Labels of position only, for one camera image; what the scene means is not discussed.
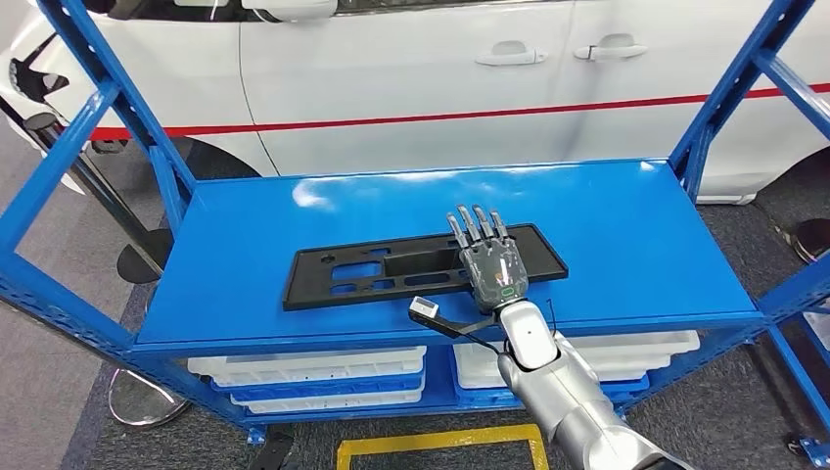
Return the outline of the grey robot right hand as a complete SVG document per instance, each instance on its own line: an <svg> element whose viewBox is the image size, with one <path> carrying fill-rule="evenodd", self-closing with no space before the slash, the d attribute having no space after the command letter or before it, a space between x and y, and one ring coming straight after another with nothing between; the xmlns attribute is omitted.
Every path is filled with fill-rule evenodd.
<svg viewBox="0 0 830 470"><path fill-rule="evenodd" d="M529 286L528 272L498 211L458 205L446 220L479 310L490 313L523 301Z"/></svg>

